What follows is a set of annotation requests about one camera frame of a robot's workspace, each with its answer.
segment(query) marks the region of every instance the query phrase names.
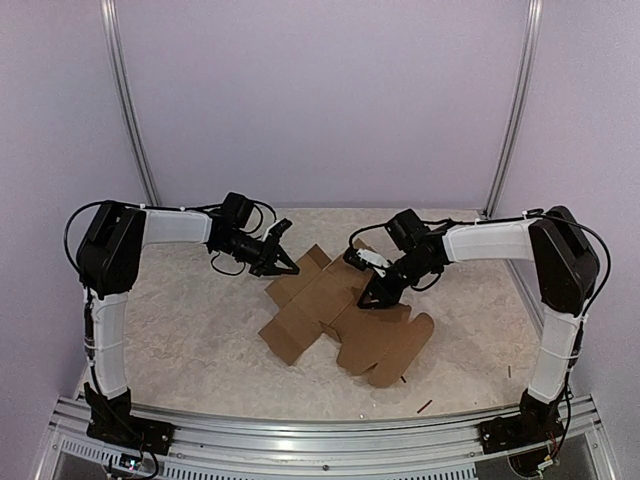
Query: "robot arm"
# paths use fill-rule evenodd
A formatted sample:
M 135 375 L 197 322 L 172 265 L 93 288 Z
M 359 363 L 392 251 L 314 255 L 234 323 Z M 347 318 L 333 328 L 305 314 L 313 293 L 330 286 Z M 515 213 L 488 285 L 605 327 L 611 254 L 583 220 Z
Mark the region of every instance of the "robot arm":
M 523 218 L 445 220 L 431 230 L 413 210 L 384 225 L 404 256 L 390 262 L 375 252 L 353 247 L 345 261 L 372 277 L 358 301 L 360 308 L 396 305 L 407 287 L 417 288 L 427 274 L 440 275 L 453 262 L 518 259 L 534 262 L 544 304 L 544 329 L 533 377 L 520 402 L 520 415 L 481 426 L 485 453 L 516 448 L 558 436 L 558 403 L 582 341 L 585 303 L 594 294 L 599 261 L 583 231 L 565 207 Z
M 260 239 L 243 231 L 254 208 L 252 200 L 236 193 L 230 193 L 219 206 L 197 211 L 137 208 L 112 201 L 100 206 L 76 255 L 86 289 L 85 350 L 92 384 L 85 384 L 92 411 L 89 436 L 117 445 L 144 446 L 160 454 L 167 453 L 171 442 L 171 425 L 129 413 L 125 309 L 146 245 L 201 243 L 209 253 L 224 252 L 249 264 L 249 273 L 258 277 L 299 272 L 279 244 L 291 226 L 289 220 L 271 225 Z

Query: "black cable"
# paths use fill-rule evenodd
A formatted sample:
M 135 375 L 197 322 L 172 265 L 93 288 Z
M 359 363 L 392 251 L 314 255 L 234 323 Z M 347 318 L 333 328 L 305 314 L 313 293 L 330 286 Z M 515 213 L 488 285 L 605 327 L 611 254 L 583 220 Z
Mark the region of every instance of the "black cable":
M 278 215 L 276 214 L 276 211 L 273 209 L 271 205 L 265 202 L 261 202 L 260 200 L 251 200 L 251 201 L 256 205 L 262 205 L 267 210 L 269 210 L 271 212 L 271 215 L 273 215 L 273 223 L 275 223 L 278 220 Z
M 452 223 L 458 225 L 459 222 L 457 220 L 453 220 L 451 217 L 443 218 L 440 220 L 422 220 L 422 223 L 425 225 L 442 225 L 443 223 Z
M 555 454 L 552 457 L 553 459 L 555 459 L 560 453 L 560 449 L 562 448 L 562 445 L 564 445 L 564 441 L 567 438 L 567 433 L 569 432 L 569 425 L 571 424 L 571 399 L 569 399 L 569 372 L 567 372 L 567 375 L 565 377 L 564 399 L 567 402 L 567 423 L 564 426 L 564 432 L 562 433 L 562 438 L 560 439 L 558 448 L 556 449 Z
M 153 478 L 156 478 L 160 473 L 160 462 L 158 462 L 158 458 L 156 457 L 156 454 L 151 451 L 149 451 L 148 453 L 149 455 L 151 455 L 151 458 L 153 459 L 153 465 L 154 465 L 153 473 L 146 477 L 138 477 L 136 478 L 136 480 L 152 480 Z
M 82 275 L 82 273 L 80 272 L 80 267 L 78 267 L 76 262 L 73 260 L 73 258 L 71 257 L 71 252 L 69 251 L 69 228 L 71 227 L 71 224 L 76 219 L 76 217 L 80 215 L 82 212 L 92 207 L 102 206 L 106 202 L 107 200 L 100 200 L 98 202 L 91 202 L 91 203 L 87 203 L 86 205 L 83 205 L 82 207 L 80 207 L 79 209 L 77 209 L 75 212 L 71 214 L 71 216 L 69 217 L 69 220 L 67 220 L 67 224 L 64 227 L 64 237 L 63 237 L 64 253 L 67 256 L 67 260 L 69 260 L 69 263 L 71 264 L 73 269 L 76 272 L 78 272 L 78 275 Z
M 215 255 L 214 257 L 211 257 L 210 263 L 211 263 L 211 268 L 213 268 L 216 272 L 222 275 L 226 275 L 227 277 L 237 277 L 238 275 L 241 275 L 242 272 L 244 272 L 245 268 L 247 268 L 247 262 L 242 262 L 242 270 L 240 270 L 239 272 L 225 272 L 224 270 L 220 270 L 218 267 L 216 267 L 213 264 L 220 255 L 221 253 L 217 252 L 217 255 Z
M 424 286 L 424 287 L 414 287 L 411 286 L 411 290 L 415 291 L 415 292 L 425 292 L 427 290 L 429 290 L 431 287 L 433 287 L 436 283 L 438 283 L 438 280 L 440 280 L 440 278 L 442 278 L 442 274 L 439 273 L 435 279 L 433 279 L 433 281 L 431 283 L 429 283 L 428 285 Z
M 554 221 L 554 222 L 558 221 L 558 222 L 566 223 L 567 225 L 570 225 L 572 227 L 579 228 L 580 230 L 583 230 L 583 231 L 589 233 L 590 235 L 592 235 L 598 241 L 598 243 L 600 243 L 600 246 L 602 247 L 602 250 L 604 251 L 605 258 L 607 259 L 607 268 L 605 270 L 604 277 L 602 277 L 602 281 L 600 282 L 600 285 L 598 285 L 598 288 L 596 288 L 596 290 L 594 291 L 593 295 L 591 296 L 591 298 L 587 302 L 587 305 L 582 310 L 582 316 L 586 315 L 587 312 L 589 311 L 589 308 L 591 308 L 591 305 L 595 301 L 595 299 L 598 297 L 598 295 L 600 295 L 600 292 L 602 292 L 602 289 L 604 288 L 605 284 L 609 280 L 609 276 L 611 275 L 611 252 L 609 252 L 609 248 L 607 247 L 607 244 L 602 239 L 602 237 L 600 235 L 598 235 L 594 230 L 592 230 L 591 228 L 589 228 L 589 227 L 587 227 L 585 225 L 582 225 L 580 223 L 572 222 L 571 220 L 565 220 L 564 218 L 554 217 L 553 215 L 547 215 L 547 214 L 544 214 L 544 213 L 537 214 L 537 215 L 534 215 L 534 216 L 537 217 L 537 218 L 546 218 L 546 219 Z
M 369 225 L 367 227 L 362 227 L 359 228 L 358 230 L 356 230 L 355 232 L 353 232 L 350 236 L 349 236 L 349 246 L 351 248 L 355 248 L 353 246 L 353 240 L 360 235 L 361 233 L 364 232 L 368 232 L 369 230 L 375 230 L 376 228 L 383 228 L 386 225 L 386 223 L 376 223 L 375 225 Z
M 254 205 L 253 208 L 260 214 L 260 220 L 258 221 L 258 225 L 256 226 L 256 228 L 254 228 L 250 232 L 245 232 L 247 235 L 251 235 L 252 233 L 256 233 L 258 230 L 260 230 L 262 222 L 264 222 L 264 213 L 262 213 L 262 209 L 258 205 Z
M 214 208 L 221 207 L 221 203 L 212 203 L 211 205 L 200 205 L 198 207 L 187 207 L 187 210 L 195 210 L 197 212 L 206 212 L 207 210 L 213 210 Z

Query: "cardboard flap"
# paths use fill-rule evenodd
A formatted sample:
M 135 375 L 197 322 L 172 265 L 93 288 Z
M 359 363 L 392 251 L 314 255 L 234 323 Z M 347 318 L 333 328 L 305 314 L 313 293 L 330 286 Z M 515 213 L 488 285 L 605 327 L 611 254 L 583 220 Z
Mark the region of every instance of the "cardboard flap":
M 282 308 L 309 285 L 330 262 L 327 254 L 318 245 L 314 245 L 296 262 L 300 267 L 298 275 L 283 275 L 271 282 L 265 291 L 274 303 Z
M 408 305 L 388 310 L 360 310 L 355 305 L 346 309 L 332 325 L 342 338 L 338 365 L 353 375 L 375 366 L 393 348 L 400 330 L 408 328 L 410 312 Z
M 342 340 L 336 363 L 352 375 L 362 375 L 375 366 L 389 349 L 389 337 L 379 331 L 363 330 Z
M 365 270 L 361 272 L 355 267 L 352 267 L 347 262 L 342 259 L 342 256 L 335 259 L 326 269 L 327 272 L 331 273 L 336 280 L 345 288 L 356 289 L 360 293 L 367 286 L 369 280 L 373 276 L 373 272 L 371 270 Z
M 309 318 L 294 303 L 283 308 L 260 330 L 273 353 L 287 365 L 293 365 L 298 357 L 322 334 L 320 325 Z
M 340 339 L 340 335 L 333 327 L 322 322 L 320 322 L 320 327 L 322 328 L 322 331 L 326 333 L 332 340 L 335 340 L 338 343 L 342 343 L 342 340 Z
M 434 322 L 426 313 L 418 315 L 391 344 L 373 372 L 369 384 L 374 387 L 393 385 L 433 335 Z

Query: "cable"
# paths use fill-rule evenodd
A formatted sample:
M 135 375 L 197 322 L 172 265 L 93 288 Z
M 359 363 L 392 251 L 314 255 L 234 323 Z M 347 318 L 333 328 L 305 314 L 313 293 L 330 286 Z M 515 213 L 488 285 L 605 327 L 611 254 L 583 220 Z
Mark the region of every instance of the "cable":
M 102 206 L 106 202 L 107 200 L 100 200 L 99 202 L 91 202 L 91 203 L 87 203 L 86 205 L 83 205 L 82 207 L 80 207 L 79 209 L 77 209 L 75 212 L 71 214 L 71 216 L 69 217 L 69 220 L 67 220 L 67 224 L 64 227 L 64 237 L 63 237 L 64 253 L 67 256 L 67 260 L 69 260 L 69 263 L 71 264 L 73 269 L 76 272 L 78 272 L 78 275 L 80 276 L 82 276 L 82 273 L 80 272 L 80 267 L 78 267 L 78 264 L 76 264 L 76 262 L 73 260 L 73 258 L 71 257 L 71 252 L 69 251 L 69 228 L 71 227 L 71 224 L 76 219 L 76 217 L 80 215 L 82 212 L 92 207 Z
M 256 228 L 254 228 L 250 232 L 245 232 L 247 235 L 251 235 L 252 233 L 256 233 L 258 230 L 260 230 L 262 222 L 264 222 L 264 213 L 262 213 L 262 209 L 258 205 L 254 205 L 253 208 L 260 214 L 260 220 L 258 221 L 258 225 L 256 226 Z
M 565 377 L 564 383 L 564 399 L 567 403 L 567 423 L 564 426 L 564 432 L 562 433 L 562 438 L 560 439 L 560 443 L 558 444 L 558 448 L 556 448 L 555 455 L 552 455 L 552 459 L 555 459 L 560 453 L 560 449 L 562 445 L 564 445 L 564 441 L 567 438 L 567 433 L 569 432 L 569 425 L 571 424 L 571 399 L 569 398 L 569 372 Z
M 602 277 L 602 281 L 600 282 L 600 285 L 598 285 L 598 288 L 596 288 L 596 290 L 594 291 L 593 295 L 591 296 L 591 298 L 587 302 L 587 305 L 582 310 L 582 316 L 585 316 L 587 314 L 587 312 L 589 311 L 589 308 L 591 308 L 591 305 L 593 304 L 595 299 L 598 297 L 598 295 L 600 295 L 600 292 L 602 292 L 602 289 L 604 288 L 605 284 L 609 280 L 609 276 L 611 275 L 611 252 L 609 252 L 609 248 L 607 247 L 607 244 L 602 239 L 602 237 L 600 235 L 598 235 L 594 230 L 592 230 L 591 228 L 589 228 L 589 227 L 587 227 L 585 225 L 582 225 L 580 223 L 572 222 L 571 220 L 565 220 L 564 218 L 554 217 L 552 215 L 547 215 L 547 214 L 544 214 L 544 213 L 537 214 L 537 215 L 534 215 L 534 216 L 537 217 L 537 218 L 546 218 L 546 219 L 551 220 L 553 222 L 558 221 L 558 222 L 561 222 L 561 223 L 566 223 L 567 225 L 570 225 L 572 227 L 579 228 L 580 230 L 583 230 L 583 231 L 589 233 L 590 235 L 592 235 L 598 241 L 598 243 L 600 243 L 600 246 L 602 247 L 602 250 L 604 251 L 605 258 L 607 259 L 607 268 L 605 270 L 604 277 Z
M 96 202 L 90 202 L 78 208 L 75 212 L 73 212 L 69 217 L 69 220 L 67 220 L 67 224 L 64 227 L 64 236 L 63 236 L 64 253 L 67 256 L 67 260 L 69 261 L 73 269 L 80 276 L 82 276 L 82 273 L 80 272 L 80 267 L 78 267 L 78 264 L 73 260 L 73 257 L 71 256 L 71 252 L 69 251 L 69 229 L 71 228 L 71 225 L 73 224 L 73 221 L 76 219 L 76 217 L 80 215 L 82 212 L 84 212 L 85 210 L 88 210 L 93 207 L 101 207 L 102 205 L 107 205 L 109 203 L 123 205 L 125 207 L 130 207 L 130 208 L 140 208 L 140 204 L 136 205 L 134 203 L 116 202 L 114 200 L 99 200 Z M 201 208 L 215 207 L 219 205 L 220 204 L 204 205 L 203 207 L 188 207 L 187 210 L 199 210 Z M 163 211 L 172 211 L 172 212 L 182 211 L 180 208 L 174 208 L 174 207 L 148 207 L 148 206 L 145 206 L 145 210 L 163 210 Z
M 242 270 L 240 270 L 239 272 L 225 272 L 224 270 L 220 270 L 218 267 L 216 267 L 213 263 L 216 261 L 216 259 L 222 255 L 220 252 L 217 252 L 217 255 L 214 257 L 211 257 L 211 268 L 213 268 L 216 272 L 222 274 L 222 275 L 226 275 L 227 277 L 237 277 L 238 275 L 241 275 L 242 272 L 244 272 L 244 269 L 247 268 L 247 262 L 242 262 Z
M 212 203 L 211 205 L 200 205 L 198 207 L 187 207 L 187 210 L 195 210 L 197 212 L 205 212 L 207 210 L 213 210 L 214 208 L 221 207 L 221 203 Z
M 349 236 L 349 246 L 351 248 L 355 248 L 353 246 L 353 240 L 361 233 L 368 232 L 369 230 L 375 230 L 376 228 L 383 228 L 385 225 L 386 223 L 376 223 L 375 225 L 369 225 L 368 227 L 359 228 Z
M 442 218 L 440 220 L 422 220 L 425 225 L 442 225 L 443 223 L 451 223 L 452 225 L 460 225 L 461 222 L 453 220 L 451 217 Z
M 271 205 L 269 205 L 268 203 L 265 203 L 265 202 L 261 202 L 260 200 L 251 200 L 251 201 L 253 203 L 255 203 L 256 205 L 262 205 L 267 210 L 269 210 L 271 212 L 271 215 L 273 215 L 273 222 L 274 223 L 278 220 L 278 215 L 276 214 L 276 211 L 273 209 L 273 207 Z
M 433 287 L 436 283 L 438 283 L 438 280 L 440 280 L 440 278 L 442 278 L 442 274 L 439 273 L 436 278 L 429 283 L 428 285 L 424 286 L 424 287 L 414 287 L 411 286 L 411 290 L 413 290 L 414 292 L 425 292 L 427 290 L 429 290 L 431 287 Z
M 553 445 L 553 451 L 550 453 L 551 458 L 555 457 L 558 452 L 558 442 L 556 442 L 556 437 L 553 433 L 547 433 L 547 438 L 551 440 L 551 445 Z
M 156 457 L 156 454 L 151 451 L 149 451 L 148 453 L 149 455 L 151 455 L 151 458 L 153 459 L 153 466 L 154 466 L 153 473 L 146 477 L 140 477 L 136 480 L 152 480 L 153 478 L 156 478 L 160 473 L 160 462 L 158 462 L 158 457 Z

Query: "flattened cardboard box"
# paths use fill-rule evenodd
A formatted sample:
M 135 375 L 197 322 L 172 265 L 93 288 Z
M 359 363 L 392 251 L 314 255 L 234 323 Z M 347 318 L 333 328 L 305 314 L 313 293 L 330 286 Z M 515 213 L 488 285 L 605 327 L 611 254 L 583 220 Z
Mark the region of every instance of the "flattened cardboard box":
M 362 242 L 356 247 L 366 248 Z M 400 379 L 433 335 L 433 319 L 420 313 L 409 321 L 411 307 L 360 310 L 357 299 L 371 278 L 342 260 L 331 261 L 314 245 L 297 262 L 300 274 L 281 277 L 266 288 L 280 311 L 260 336 L 287 365 L 325 333 L 340 342 L 337 363 L 352 375 L 370 371 L 374 387 Z

